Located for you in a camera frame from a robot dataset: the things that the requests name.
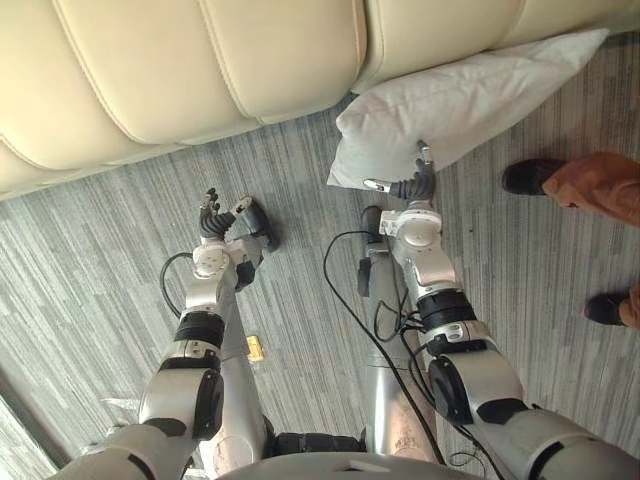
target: brown pants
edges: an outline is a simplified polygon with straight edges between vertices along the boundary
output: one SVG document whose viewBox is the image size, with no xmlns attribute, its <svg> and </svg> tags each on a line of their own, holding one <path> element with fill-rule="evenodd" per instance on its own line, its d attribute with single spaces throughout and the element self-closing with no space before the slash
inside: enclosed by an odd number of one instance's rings
<svg viewBox="0 0 640 480">
<path fill-rule="evenodd" d="M 567 162 L 543 185 L 563 207 L 599 212 L 640 227 L 640 164 L 615 153 L 595 153 Z M 640 285 L 620 305 L 620 318 L 640 329 Z"/>
</svg>

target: cream leather sofa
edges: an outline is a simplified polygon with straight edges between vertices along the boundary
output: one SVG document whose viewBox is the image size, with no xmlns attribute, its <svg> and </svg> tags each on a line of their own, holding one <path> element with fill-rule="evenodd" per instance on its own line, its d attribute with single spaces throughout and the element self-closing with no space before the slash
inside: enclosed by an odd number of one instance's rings
<svg viewBox="0 0 640 480">
<path fill-rule="evenodd" d="M 595 25 L 640 0 L 0 0 L 0 199 Z"/>
</svg>

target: shoe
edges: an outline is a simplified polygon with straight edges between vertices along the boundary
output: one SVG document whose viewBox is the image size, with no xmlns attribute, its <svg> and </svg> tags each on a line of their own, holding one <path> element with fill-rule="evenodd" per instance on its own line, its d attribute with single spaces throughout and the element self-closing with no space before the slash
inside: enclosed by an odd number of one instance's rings
<svg viewBox="0 0 640 480">
<path fill-rule="evenodd" d="M 516 195 L 546 195 L 542 184 L 566 163 L 552 158 L 532 158 L 514 163 L 502 173 L 502 188 Z"/>
<path fill-rule="evenodd" d="M 584 316 L 604 325 L 624 325 L 618 308 L 628 298 L 629 295 L 623 293 L 601 293 L 591 297 L 584 307 Z"/>
</svg>

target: sofa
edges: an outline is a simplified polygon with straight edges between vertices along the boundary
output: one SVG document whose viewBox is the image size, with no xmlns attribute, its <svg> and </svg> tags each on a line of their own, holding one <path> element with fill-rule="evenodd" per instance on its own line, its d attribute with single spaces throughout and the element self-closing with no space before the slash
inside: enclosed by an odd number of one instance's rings
<svg viewBox="0 0 640 480">
<path fill-rule="evenodd" d="M 307 115 L 640 0 L 0 0 L 0 200 Z"/>
</svg>

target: person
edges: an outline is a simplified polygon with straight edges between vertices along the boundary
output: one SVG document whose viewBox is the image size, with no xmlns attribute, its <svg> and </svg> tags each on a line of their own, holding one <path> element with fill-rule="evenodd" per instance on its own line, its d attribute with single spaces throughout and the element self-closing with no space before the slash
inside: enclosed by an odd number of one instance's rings
<svg viewBox="0 0 640 480">
<path fill-rule="evenodd" d="M 516 195 L 547 195 L 563 207 L 598 212 L 640 227 L 640 164 L 600 152 L 572 161 L 522 160 L 502 174 L 502 188 Z M 590 320 L 640 329 L 640 285 L 628 294 L 604 293 L 587 301 Z"/>
</svg>

